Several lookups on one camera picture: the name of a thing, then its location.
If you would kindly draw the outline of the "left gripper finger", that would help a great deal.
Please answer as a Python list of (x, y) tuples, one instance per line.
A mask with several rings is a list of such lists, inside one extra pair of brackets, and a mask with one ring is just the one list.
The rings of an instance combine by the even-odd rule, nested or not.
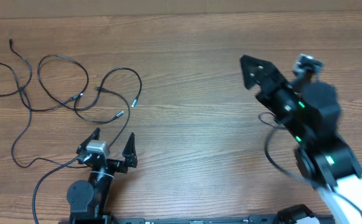
[(124, 165), (127, 167), (136, 168), (138, 164), (138, 158), (136, 155), (136, 149), (135, 149), (135, 134), (132, 132), (130, 134), (130, 137), (128, 138), (128, 141), (125, 145), (125, 148), (122, 152), (122, 156), (125, 158)]
[(99, 138), (100, 138), (100, 128), (96, 128), (94, 132), (85, 141), (83, 141), (80, 144), (79, 148), (86, 148), (91, 140), (99, 140)]

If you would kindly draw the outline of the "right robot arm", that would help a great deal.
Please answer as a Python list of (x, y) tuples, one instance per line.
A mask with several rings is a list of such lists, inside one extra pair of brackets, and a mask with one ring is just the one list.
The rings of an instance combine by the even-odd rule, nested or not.
[[(362, 166), (338, 133), (341, 106), (333, 85), (320, 81), (323, 64), (302, 54), (288, 81), (269, 61), (240, 58), (244, 86), (260, 86), (257, 100), (276, 122), (268, 133), (264, 152), (285, 175), (310, 185), (330, 209), (337, 223), (362, 223)], [(280, 167), (269, 154), (272, 136), (286, 129), (296, 140), (299, 175)]]

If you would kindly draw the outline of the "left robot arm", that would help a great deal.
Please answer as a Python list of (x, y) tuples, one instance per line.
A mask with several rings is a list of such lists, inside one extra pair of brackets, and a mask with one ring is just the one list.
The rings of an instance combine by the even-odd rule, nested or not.
[(67, 191), (70, 205), (69, 223), (117, 223), (117, 219), (105, 210), (108, 194), (116, 173), (126, 174), (136, 168), (135, 134), (131, 133), (122, 152), (124, 160), (110, 159), (109, 145), (100, 140), (97, 128), (77, 148), (76, 161), (91, 168), (88, 180), (74, 182)]

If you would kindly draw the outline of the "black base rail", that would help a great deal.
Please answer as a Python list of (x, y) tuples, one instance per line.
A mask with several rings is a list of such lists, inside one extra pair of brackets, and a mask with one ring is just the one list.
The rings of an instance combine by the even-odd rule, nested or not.
[(273, 224), (276, 215), (249, 215), (248, 217), (222, 217), (222, 218), (167, 218), (167, 219), (144, 219), (144, 218), (109, 218), (98, 220), (76, 220), (59, 223), (119, 223), (119, 224)]

